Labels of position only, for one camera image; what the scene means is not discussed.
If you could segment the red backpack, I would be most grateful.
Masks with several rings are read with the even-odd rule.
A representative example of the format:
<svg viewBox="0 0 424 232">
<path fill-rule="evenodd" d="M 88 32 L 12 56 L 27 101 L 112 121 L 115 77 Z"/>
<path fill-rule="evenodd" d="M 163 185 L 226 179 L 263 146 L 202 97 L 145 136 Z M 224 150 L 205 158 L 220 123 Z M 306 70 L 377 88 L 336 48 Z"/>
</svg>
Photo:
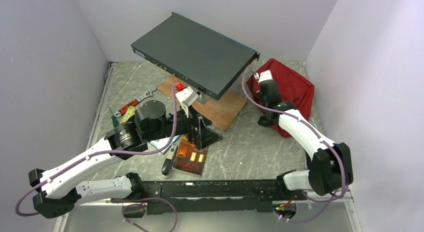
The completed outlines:
<svg viewBox="0 0 424 232">
<path fill-rule="evenodd" d="M 309 120 L 315 86 L 304 76 L 289 68 L 278 60 L 271 58 L 260 66 L 257 73 L 270 70 L 272 77 L 278 84 L 278 91 L 283 101 L 290 101 L 300 111 L 302 116 Z"/>
</svg>

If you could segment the beige black stapler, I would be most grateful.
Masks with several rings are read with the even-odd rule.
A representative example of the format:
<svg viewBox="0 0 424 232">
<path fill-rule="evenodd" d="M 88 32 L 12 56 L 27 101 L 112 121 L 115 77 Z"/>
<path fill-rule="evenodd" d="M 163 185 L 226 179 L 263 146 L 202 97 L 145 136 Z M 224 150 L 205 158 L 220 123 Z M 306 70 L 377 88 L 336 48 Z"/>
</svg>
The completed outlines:
<svg viewBox="0 0 424 232">
<path fill-rule="evenodd" d="M 164 160 L 161 168 L 161 174 L 163 178 L 168 178 L 172 172 L 172 164 L 175 158 L 175 153 L 178 150 L 178 145 L 173 144 L 167 152 L 167 157 Z"/>
</svg>

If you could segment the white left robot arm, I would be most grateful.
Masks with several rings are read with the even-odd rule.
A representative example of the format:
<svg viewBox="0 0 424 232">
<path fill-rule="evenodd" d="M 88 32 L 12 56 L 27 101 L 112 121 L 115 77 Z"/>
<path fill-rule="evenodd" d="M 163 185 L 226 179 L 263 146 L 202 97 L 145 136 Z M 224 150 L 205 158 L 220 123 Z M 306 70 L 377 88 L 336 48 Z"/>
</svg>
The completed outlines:
<svg viewBox="0 0 424 232">
<path fill-rule="evenodd" d="M 139 201 L 146 192 L 136 173 L 91 182 L 87 177 L 137 153 L 148 154 L 150 141 L 170 139 L 172 135 L 185 135 L 197 149 L 206 148 L 223 139 L 210 129 L 211 124 L 192 106 L 167 114 L 162 102 L 147 101 L 135 110 L 129 121 L 109 131 L 77 157 L 50 170 L 32 170 L 28 176 L 36 189 L 33 207 L 45 218 L 55 218 L 91 201 L 106 198 Z"/>
</svg>

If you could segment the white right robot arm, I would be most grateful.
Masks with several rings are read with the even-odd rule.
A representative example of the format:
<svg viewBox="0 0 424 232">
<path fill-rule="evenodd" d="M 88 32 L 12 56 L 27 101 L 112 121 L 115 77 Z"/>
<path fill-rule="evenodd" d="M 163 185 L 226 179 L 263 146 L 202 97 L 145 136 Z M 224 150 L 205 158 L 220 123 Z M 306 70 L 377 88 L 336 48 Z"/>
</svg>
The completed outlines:
<svg viewBox="0 0 424 232">
<path fill-rule="evenodd" d="M 288 132 L 306 154 L 306 170 L 292 170 L 277 177 L 277 196 L 288 199 L 299 190 L 326 195 L 352 184 L 354 177 L 350 148 L 345 143 L 335 143 L 325 137 L 290 101 L 283 101 L 276 81 L 266 79 L 258 84 L 260 104 L 265 107 L 261 119 L 266 125 L 276 125 Z"/>
</svg>

